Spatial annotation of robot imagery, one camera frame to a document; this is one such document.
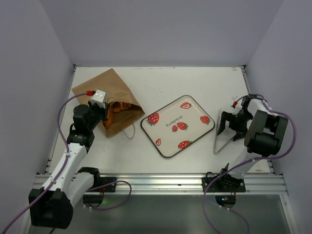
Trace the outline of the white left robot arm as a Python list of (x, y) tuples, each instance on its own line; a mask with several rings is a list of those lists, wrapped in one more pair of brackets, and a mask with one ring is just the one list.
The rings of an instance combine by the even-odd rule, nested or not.
[(109, 119), (106, 103), (80, 104), (73, 109), (73, 123), (64, 137), (64, 153), (55, 170), (39, 189), (29, 194), (31, 224), (35, 227), (67, 229), (74, 207), (86, 192), (103, 190), (119, 183), (104, 183), (97, 168), (78, 168), (87, 156), (95, 135), (95, 127)]

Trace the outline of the brown paper bag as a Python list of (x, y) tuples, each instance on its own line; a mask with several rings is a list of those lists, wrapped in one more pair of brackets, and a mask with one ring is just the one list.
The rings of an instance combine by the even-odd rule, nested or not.
[(115, 136), (134, 124), (145, 114), (130, 88), (112, 68), (72, 88), (72, 92), (75, 95), (87, 90), (105, 91), (108, 104), (113, 107), (117, 105), (125, 107), (125, 109), (116, 113), (112, 112), (109, 128), (105, 128), (103, 121), (97, 125), (106, 137)]

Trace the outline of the round yellow fake pastry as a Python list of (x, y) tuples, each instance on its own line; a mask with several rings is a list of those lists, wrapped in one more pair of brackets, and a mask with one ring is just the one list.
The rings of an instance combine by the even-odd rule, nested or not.
[(126, 102), (115, 102), (113, 104), (113, 112), (118, 113), (123, 110), (128, 110), (132, 106), (131, 103), (126, 103)]

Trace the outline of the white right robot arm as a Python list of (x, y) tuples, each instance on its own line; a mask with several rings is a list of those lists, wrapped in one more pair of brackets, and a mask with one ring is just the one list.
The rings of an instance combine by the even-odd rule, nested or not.
[(262, 95), (248, 94), (232, 104), (233, 111), (219, 111), (214, 140), (214, 154), (228, 143), (242, 140), (244, 151), (217, 179), (218, 188), (229, 191), (235, 180), (242, 180), (257, 158), (278, 154), (287, 129), (287, 117), (275, 113)]

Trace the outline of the metal tongs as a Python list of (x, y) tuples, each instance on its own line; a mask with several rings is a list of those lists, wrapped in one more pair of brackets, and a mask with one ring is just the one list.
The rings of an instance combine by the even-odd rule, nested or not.
[(215, 133), (215, 138), (214, 138), (214, 149), (213, 153), (218, 154), (230, 141), (233, 140), (236, 132), (229, 128), (229, 122), (225, 122), (225, 129), (222, 133), (219, 135), (218, 130), (221, 129), (221, 114), (223, 110), (219, 110), (218, 113), (218, 119), (217, 119), (217, 124), (216, 124), (216, 133)]

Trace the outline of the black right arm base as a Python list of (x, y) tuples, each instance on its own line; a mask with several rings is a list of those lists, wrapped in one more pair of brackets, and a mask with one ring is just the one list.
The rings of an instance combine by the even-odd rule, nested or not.
[[(207, 186), (219, 175), (225, 173), (226, 168), (222, 168), (218, 174), (207, 172), (201, 179), (202, 189), (206, 190)], [(218, 205), (226, 208), (233, 208), (236, 204), (236, 193), (246, 192), (246, 187), (243, 179), (236, 179), (228, 174), (222, 178), (218, 178), (207, 190), (208, 193), (228, 193), (227, 195), (215, 195), (215, 200)]]

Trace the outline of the long orange fake baguette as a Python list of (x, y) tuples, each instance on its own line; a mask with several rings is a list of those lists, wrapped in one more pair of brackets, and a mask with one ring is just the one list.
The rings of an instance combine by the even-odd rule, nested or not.
[(113, 124), (113, 114), (114, 114), (114, 107), (113, 104), (110, 104), (107, 112), (107, 120), (103, 121), (103, 125), (105, 129), (109, 129)]

